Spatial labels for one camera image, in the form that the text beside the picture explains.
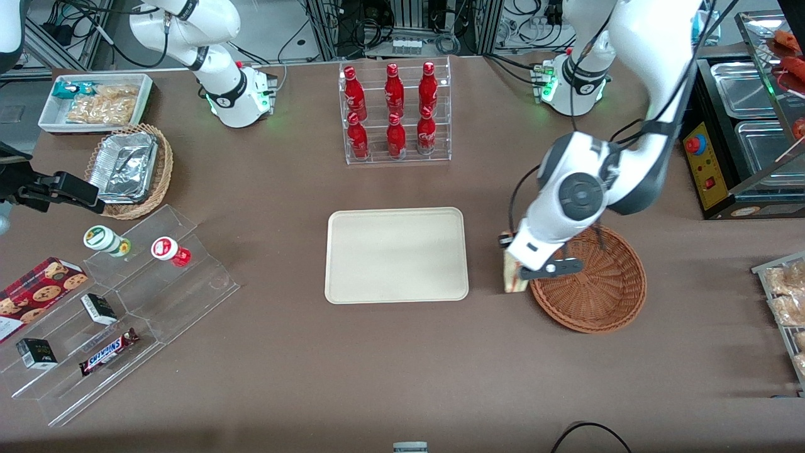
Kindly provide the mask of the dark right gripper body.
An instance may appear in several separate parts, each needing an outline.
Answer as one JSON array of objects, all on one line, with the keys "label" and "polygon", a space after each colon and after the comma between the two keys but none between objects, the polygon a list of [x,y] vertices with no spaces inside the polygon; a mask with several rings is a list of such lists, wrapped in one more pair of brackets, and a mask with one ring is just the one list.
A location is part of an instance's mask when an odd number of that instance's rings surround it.
[{"label": "dark right gripper body", "polygon": [[1,143],[1,198],[2,203],[18,204],[37,210],[37,202],[24,198],[21,193],[35,186],[37,172],[31,166],[32,155]]}]

